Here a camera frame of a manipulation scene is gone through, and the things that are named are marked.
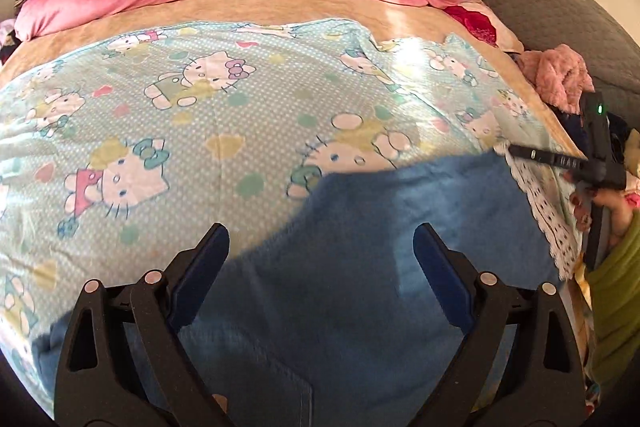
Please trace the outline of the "green right sleeve forearm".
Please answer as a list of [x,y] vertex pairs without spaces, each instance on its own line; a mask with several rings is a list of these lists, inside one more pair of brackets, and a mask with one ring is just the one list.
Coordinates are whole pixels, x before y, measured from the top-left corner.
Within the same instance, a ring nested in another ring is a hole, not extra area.
[[594,350],[592,379],[604,395],[612,391],[639,350],[639,211],[624,237],[597,270],[587,274]]

